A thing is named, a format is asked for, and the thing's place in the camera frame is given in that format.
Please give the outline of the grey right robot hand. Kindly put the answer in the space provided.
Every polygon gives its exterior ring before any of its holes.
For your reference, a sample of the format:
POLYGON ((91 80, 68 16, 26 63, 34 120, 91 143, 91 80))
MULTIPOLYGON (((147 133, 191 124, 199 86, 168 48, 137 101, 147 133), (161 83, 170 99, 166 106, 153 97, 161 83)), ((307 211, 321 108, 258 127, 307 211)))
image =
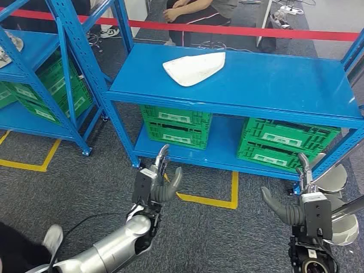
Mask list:
MULTIPOLYGON (((312 170, 310 167, 308 158, 303 154, 298 153, 298 158, 302 168, 296 168, 300 176, 299 185, 303 190, 301 197, 306 195, 312 195, 318 192, 318 188, 313 182, 312 170)), ((271 196, 271 193, 267 187, 261 187, 261 193, 269 208, 273 210, 282 222, 290 226, 303 226, 305 223, 305 211, 304 205, 283 205, 271 196)))

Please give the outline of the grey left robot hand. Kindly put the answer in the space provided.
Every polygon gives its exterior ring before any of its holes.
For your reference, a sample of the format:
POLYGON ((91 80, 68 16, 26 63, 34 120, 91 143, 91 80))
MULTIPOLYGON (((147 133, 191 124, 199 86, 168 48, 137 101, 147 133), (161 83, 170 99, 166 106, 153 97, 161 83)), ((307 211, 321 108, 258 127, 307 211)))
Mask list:
POLYGON ((182 181, 183 169, 177 167, 171 182, 165 183, 165 170, 170 161, 168 148, 168 144, 162 146, 156 157, 155 162, 150 167, 150 171, 156 175, 153 179, 150 191, 153 201, 162 203, 172 199, 182 181))

